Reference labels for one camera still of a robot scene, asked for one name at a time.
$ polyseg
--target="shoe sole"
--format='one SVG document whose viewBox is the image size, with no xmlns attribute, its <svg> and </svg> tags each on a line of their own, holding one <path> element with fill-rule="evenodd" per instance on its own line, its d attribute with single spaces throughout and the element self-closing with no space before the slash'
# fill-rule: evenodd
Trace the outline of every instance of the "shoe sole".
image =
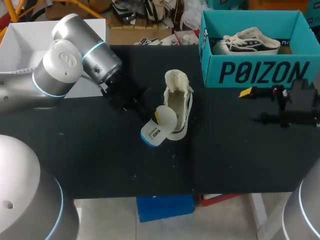
<svg viewBox="0 0 320 240">
<path fill-rule="evenodd" d="M 276 50 L 268 50 L 268 51 L 246 51 L 246 52 L 233 52 L 233 51 L 226 51 L 219 47 L 216 44 L 213 49 L 213 55 L 277 55 L 279 48 Z"/>
</svg>

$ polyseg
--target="floor tile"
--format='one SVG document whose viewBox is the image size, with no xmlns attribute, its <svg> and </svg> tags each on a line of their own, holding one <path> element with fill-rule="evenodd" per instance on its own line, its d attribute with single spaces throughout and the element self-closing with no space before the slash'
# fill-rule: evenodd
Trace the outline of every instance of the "floor tile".
<svg viewBox="0 0 320 240">
<path fill-rule="evenodd" d="M 76 200 L 82 208 L 78 240 L 135 240 L 136 198 Z"/>
</svg>

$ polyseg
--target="grey floor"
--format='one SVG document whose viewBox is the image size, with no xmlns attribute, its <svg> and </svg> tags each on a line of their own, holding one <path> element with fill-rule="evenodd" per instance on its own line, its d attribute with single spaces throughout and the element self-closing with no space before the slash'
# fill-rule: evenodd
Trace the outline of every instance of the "grey floor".
<svg viewBox="0 0 320 240">
<path fill-rule="evenodd" d="M 267 214 L 288 193 L 262 194 Z M 79 240 L 256 240 L 256 225 L 247 195 L 194 213 L 141 223 L 136 198 L 76 200 L 82 208 Z M 279 231 L 273 240 L 285 240 Z"/>
</svg>

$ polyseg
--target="white plastic bag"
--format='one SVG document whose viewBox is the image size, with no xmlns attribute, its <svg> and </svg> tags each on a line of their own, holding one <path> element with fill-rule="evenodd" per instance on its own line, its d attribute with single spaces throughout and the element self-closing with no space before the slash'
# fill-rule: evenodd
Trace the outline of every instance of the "white plastic bag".
<svg viewBox="0 0 320 240">
<path fill-rule="evenodd" d="M 180 29 L 183 24 L 192 30 L 198 30 L 201 24 L 201 15 L 203 10 L 213 10 L 206 5 L 206 0 L 184 0 L 184 11 L 181 16 Z"/>
</svg>

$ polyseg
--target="robotic arm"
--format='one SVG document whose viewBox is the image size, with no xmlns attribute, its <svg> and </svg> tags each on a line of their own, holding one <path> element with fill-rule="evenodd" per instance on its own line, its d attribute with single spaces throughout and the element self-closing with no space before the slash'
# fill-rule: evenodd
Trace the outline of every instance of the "robotic arm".
<svg viewBox="0 0 320 240">
<path fill-rule="evenodd" d="M 56 106 L 83 70 L 116 110 L 133 109 L 144 122 L 153 115 L 142 96 L 146 88 L 124 77 L 122 62 L 77 14 L 61 19 L 52 31 L 55 43 L 35 71 L 0 73 L 0 113 Z"/>
</svg>

